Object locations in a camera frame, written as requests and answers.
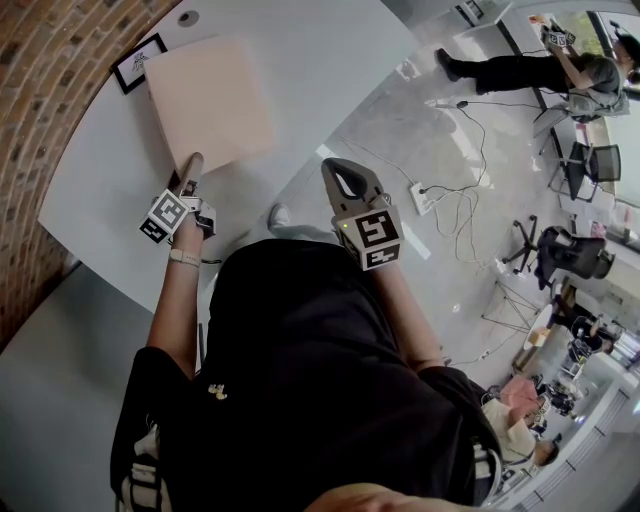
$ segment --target framed picture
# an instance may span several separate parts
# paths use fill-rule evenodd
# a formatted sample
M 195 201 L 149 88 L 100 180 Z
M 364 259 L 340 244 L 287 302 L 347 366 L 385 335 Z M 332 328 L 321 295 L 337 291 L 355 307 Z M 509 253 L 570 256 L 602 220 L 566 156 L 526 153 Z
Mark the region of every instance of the framed picture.
M 153 34 L 142 41 L 129 53 L 120 57 L 111 66 L 111 71 L 118 79 L 120 88 L 125 94 L 129 94 L 142 82 L 144 82 L 144 61 L 156 57 L 167 51 L 160 34 Z

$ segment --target hand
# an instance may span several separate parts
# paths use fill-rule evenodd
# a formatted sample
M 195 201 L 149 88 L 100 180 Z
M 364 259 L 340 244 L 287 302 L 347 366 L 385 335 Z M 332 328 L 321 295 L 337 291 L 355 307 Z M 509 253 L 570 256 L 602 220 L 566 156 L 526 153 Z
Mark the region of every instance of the hand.
M 204 232 L 196 224 L 195 215 L 190 213 L 174 233 L 172 247 L 200 256 L 203 241 Z

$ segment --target wrist strap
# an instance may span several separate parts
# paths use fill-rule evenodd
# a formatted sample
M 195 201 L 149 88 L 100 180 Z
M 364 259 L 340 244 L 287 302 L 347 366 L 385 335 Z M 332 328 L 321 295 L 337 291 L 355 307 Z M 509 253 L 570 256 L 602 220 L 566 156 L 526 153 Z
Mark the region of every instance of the wrist strap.
M 171 251 L 169 251 L 169 261 L 185 263 L 196 268 L 200 267 L 200 256 L 184 252 L 182 249 L 171 249 Z

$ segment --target power strip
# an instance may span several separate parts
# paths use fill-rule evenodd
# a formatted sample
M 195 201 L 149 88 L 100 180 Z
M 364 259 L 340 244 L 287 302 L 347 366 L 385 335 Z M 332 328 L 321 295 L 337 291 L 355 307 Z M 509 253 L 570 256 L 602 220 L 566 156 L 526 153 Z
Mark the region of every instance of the power strip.
M 416 183 L 409 189 L 409 191 L 411 192 L 411 199 L 413 199 L 413 204 L 415 205 L 416 210 L 418 210 L 418 215 L 423 217 L 424 215 L 429 213 L 429 210 L 431 210 L 432 205 L 430 204 L 430 201 L 427 199 L 427 196 L 425 194 L 420 193 L 421 190 L 422 190 L 421 182 Z

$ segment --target black shirt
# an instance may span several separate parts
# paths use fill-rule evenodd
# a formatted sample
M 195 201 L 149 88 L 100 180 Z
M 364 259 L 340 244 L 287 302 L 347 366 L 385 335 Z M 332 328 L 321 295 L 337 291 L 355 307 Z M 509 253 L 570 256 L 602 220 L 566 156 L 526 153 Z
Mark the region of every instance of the black shirt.
M 138 352 L 112 451 L 116 493 L 152 423 L 173 510 L 300 511 L 360 482 L 469 504 L 471 439 L 499 453 L 475 385 L 403 363 L 371 276 L 340 247 L 266 240 L 236 252 L 209 333 L 193 382 L 161 350 Z M 224 400 L 208 392 L 220 384 Z

